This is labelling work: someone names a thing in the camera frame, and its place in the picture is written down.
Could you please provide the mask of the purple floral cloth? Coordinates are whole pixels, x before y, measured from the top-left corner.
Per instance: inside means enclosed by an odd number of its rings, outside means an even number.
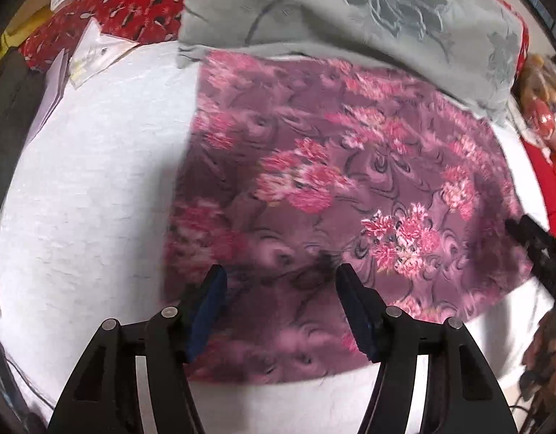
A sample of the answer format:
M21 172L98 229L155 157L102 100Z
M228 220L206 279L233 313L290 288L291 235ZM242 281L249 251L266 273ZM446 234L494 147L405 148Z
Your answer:
M530 276L487 120L399 69L213 51L165 246L164 296L227 271L193 379L274 384L367 365L335 289L350 264L413 318L471 320Z

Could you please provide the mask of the red blanket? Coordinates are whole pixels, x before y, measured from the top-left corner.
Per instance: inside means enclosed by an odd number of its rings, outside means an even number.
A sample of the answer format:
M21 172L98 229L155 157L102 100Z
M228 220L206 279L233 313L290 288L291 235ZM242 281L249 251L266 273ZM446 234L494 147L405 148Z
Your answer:
M549 231L556 237L556 176L539 148L521 140L535 171L547 208Z

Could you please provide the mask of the white quilted bedspread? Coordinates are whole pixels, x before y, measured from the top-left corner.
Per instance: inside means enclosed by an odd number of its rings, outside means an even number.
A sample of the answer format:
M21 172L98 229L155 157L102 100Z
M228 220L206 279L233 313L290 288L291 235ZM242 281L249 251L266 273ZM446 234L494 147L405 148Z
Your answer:
M2 206L0 342L45 423L103 320L140 322L162 308L164 233L198 76L177 55L177 41L144 45L77 89L68 82ZM466 325L510 405L551 308L531 279ZM377 371L191 391L207 433L356 433Z

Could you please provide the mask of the bagged stuffed toys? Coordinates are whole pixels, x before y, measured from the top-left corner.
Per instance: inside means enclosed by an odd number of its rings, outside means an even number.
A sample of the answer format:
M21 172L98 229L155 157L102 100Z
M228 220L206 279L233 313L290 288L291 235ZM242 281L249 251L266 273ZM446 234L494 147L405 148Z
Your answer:
M556 63L530 54L518 78L520 111L536 140L549 151L556 175Z

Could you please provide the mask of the grey floral pillow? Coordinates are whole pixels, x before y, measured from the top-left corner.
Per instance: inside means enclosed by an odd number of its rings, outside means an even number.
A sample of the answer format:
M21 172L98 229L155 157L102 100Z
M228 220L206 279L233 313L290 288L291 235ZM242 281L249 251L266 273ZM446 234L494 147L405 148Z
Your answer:
M504 0L184 0L180 66L211 49L391 64L504 117L528 29Z

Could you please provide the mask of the dark olive garment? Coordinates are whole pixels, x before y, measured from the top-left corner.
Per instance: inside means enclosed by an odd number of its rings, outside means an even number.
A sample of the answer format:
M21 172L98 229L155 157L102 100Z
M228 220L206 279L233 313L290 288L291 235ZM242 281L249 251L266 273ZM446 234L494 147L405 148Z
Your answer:
M44 74L11 49L0 63L0 210L41 104Z

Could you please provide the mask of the white paper sheet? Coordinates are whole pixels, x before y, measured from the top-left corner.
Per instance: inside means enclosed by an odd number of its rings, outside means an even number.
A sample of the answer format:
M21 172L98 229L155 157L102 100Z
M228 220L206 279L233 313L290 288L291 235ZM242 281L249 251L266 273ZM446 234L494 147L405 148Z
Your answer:
M67 80L69 55L66 49L61 50L55 57L45 74L45 90L37 113L31 123L25 145L28 146L34 137L44 127L48 118L63 97Z

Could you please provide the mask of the red patterned bedding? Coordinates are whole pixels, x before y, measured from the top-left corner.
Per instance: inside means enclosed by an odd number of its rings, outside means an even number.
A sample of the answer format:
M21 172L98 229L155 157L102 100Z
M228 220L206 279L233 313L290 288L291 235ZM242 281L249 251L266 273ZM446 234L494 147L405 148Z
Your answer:
M140 45L171 41L181 26L184 0L75 0L38 27L20 46L31 69L45 72L61 50L73 54L91 19L101 31Z

